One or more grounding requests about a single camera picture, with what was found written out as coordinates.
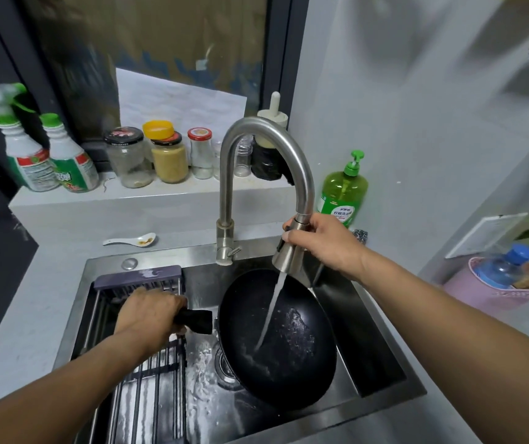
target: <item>pink basket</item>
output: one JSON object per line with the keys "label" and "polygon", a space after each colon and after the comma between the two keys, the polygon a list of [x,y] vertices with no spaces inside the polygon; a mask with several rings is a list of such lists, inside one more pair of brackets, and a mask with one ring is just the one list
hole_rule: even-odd
{"label": "pink basket", "polygon": [[443,289],[454,298],[489,315],[512,310],[529,302],[529,290],[501,290],[483,282],[474,272],[482,257],[472,257]]}

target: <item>person's left hand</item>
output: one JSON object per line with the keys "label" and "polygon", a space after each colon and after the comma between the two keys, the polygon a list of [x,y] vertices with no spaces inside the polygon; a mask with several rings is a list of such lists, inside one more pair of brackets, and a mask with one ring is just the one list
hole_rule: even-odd
{"label": "person's left hand", "polygon": [[183,296],[137,288],[120,308],[115,335],[134,333],[144,356],[149,357],[162,349],[172,333],[186,331],[184,326],[172,322],[183,306],[186,306]]}

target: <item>water stream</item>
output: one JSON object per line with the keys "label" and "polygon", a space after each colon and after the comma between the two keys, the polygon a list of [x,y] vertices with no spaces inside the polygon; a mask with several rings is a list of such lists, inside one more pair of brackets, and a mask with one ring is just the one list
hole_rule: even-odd
{"label": "water stream", "polygon": [[273,316],[273,312],[275,311],[275,305],[277,303],[277,298],[279,297],[279,293],[281,293],[281,290],[283,289],[283,285],[285,284],[286,277],[287,277],[287,273],[284,273],[282,271],[279,273],[279,278],[277,279],[277,284],[275,285],[275,291],[273,292],[273,298],[270,300],[270,304],[268,305],[266,321],[264,322],[264,327],[262,328],[262,332],[260,332],[260,338],[258,339],[258,344],[256,344],[256,347],[254,348],[254,352],[258,351],[260,349],[260,346],[262,346],[262,342],[264,341],[264,336],[266,335],[266,332],[268,330],[268,323],[270,323],[270,319]]}

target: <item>stainless steel faucet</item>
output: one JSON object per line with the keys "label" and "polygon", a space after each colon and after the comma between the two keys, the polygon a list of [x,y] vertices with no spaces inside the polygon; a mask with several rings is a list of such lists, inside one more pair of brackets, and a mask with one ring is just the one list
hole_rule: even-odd
{"label": "stainless steel faucet", "polygon": [[[307,230],[313,211],[313,177],[305,155],[297,142],[272,121],[260,117],[247,117],[236,121],[225,134],[221,145],[219,219],[217,220],[217,256],[219,265],[231,265],[232,256],[239,251],[234,248],[234,221],[231,218],[231,198],[234,182],[234,156],[239,139],[246,134],[264,137],[275,145],[287,162],[297,192],[297,215],[290,229]],[[279,243],[273,256],[273,265],[280,271],[294,274],[301,268],[303,248]]]}

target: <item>sink basin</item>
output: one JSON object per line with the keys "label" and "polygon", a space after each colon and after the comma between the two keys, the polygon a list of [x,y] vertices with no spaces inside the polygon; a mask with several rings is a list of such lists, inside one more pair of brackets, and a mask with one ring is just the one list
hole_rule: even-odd
{"label": "sink basin", "polygon": [[[101,257],[88,261],[55,367],[76,358],[82,352],[86,335],[92,336],[91,347],[112,333],[117,312],[115,308],[106,307],[103,313],[94,315],[95,319],[91,323],[94,304],[97,304],[92,283],[100,275],[124,272],[121,264],[125,259],[135,258],[138,261],[135,270],[180,265],[184,280],[180,286],[188,298],[189,308],[209,309],[216,317],[227,287],[237,276],[251,269],[273,268],[271,256],[278,240],[277,237],[237,242],[242,251],[235,256],[231,266],[214,263],[215,245]],[[188,333],[186,380],[183,381],[186,385],[186,423],[181,422],[188,442],[291,442],[426,393],[368,293],[360,285],[353,284],[328,268],[322,269],[312,286],[319,268],[319,261],[306,254],[303,270],[296,278],[314,293],[336,337],[336,372],[326,394],[306,409],[277,411],[254,398],[231,377],[225,361],[219,358],[221,353],[217,351],[216,334]],[[255,324],[254,327],[261,327],[261,324]],[[150,375],[146,369],[150,371],[151,366],[139,372],[140,383],[144,373],[148,377]],[[169,409],[163,406],[167,402],[162,397],[166,397],[170,387],[161,385],[170,383],[168,380],[164,377],[158,384],[162,409]],[[144,389],[147,391],[150,381],[145,383]],[[108,421],[111,402],[114,409],[114,394],[109,396],[81,431],[78,442],[91,442],[94,438],[90,437],[91,433],[95,439],[106,440],[105,436],[110,434]],[[152,427],[135,428],[136,442],[155,442],[153,436],[142,434],[145,429]],[[113,437],[113,442],[131,440],[117,435],[117,438]]]}

